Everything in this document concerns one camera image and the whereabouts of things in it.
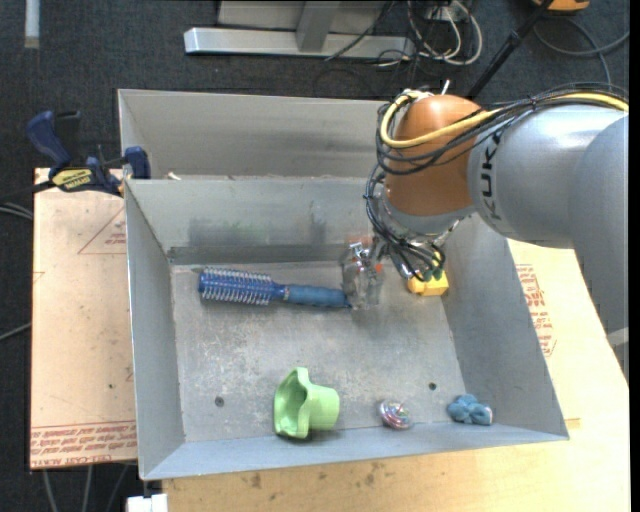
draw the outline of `blue clamp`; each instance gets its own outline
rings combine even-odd
[[[27,137],[40,153],[53,159],[49,181],[59,189],[65,192],[93,190],[122,196],[122,180],[113,176],[98,158],[88,157],[82,167],[70,165],[72,157],[56,135],[53,112],[45,111],[31,119],[27,124]],[[124,156],[117,159],[117,162],[129,166],[127,177],[151,177],[147,154],[140,146],[127,148]]]

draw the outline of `bin floor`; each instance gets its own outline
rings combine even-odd
[[[233,268],[278,283],[341,282],[333,262]],[[465,389],[442,301],[412,295],[390,265],[381,304],[368,310],[203,301],[201,269],[171,268],[186,441],[272,434],[275,390],[296,366],[340,395],[336,429],[379,426],[383,399],[403,402],[418,423],[450,421],[446,406]]]

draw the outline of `green cup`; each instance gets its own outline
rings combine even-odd
[[[340,413],[335,389],[312,384],[309,371],[294,368],[280,383],[273,401],[276,434],[304,439],[309,430],[331,430]]]

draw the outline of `gray robot arm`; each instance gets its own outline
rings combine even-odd
[[[486,110],[417,91],[390,103],[377,132],[381,171],[365,194],[387,248],[375,252],[403,277],[424,277],[447,232],[477,212],[507,238],[575,249],[606,332],[626,328],[626,96],[585,87],[523,104]]]

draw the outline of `black carpet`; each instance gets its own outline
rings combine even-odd
[[[404,34],[405,3],[396,2],[378,33]],[[429,85],[466,95],[512,31],[533,12],[530,0],[472,3],[484,35],[481,58],[470,66],[423,62],[381,70],[348,59],[253,56],[187,56],[183,33],[214,23],[215,2],[157,0],[42,0],[39,49],[24,45],[24,0],[0,2],[0,196],[31,185],[31,169],[50,161],[25,136],[29,119],[42,110],[82,113],[79,155],[119,155],[116,91],[119,88],[236,92],[257,95],[390,99],[402,89]],[[615,41],[630,25],[630,0],[594,0],[572,19],[595,44]],[[552,44],[588,50],[591,43],[565,20],[541,20]],[[629,86],[628,40],[604,56],[611,83]],[[606,79],[595,58],[562,55],[531,33],[475,98],[506,101],[576,81]],[[33,205],[29,194],[13,202]],[[33,229],[29,221],[0,213],[0,336],[30,321]],[[619,358],[624,360],[625,347]],[[29,410],[30,332],[0,341],[0,510],[45,511],[41,473],[30,473],[26,432]],[[90,511],[105,509],[123,466],[95,468]],[[60,511],[80,510],[86,469],[51,473]],[[124,476],[112,510],[144,491],[135,467]]]

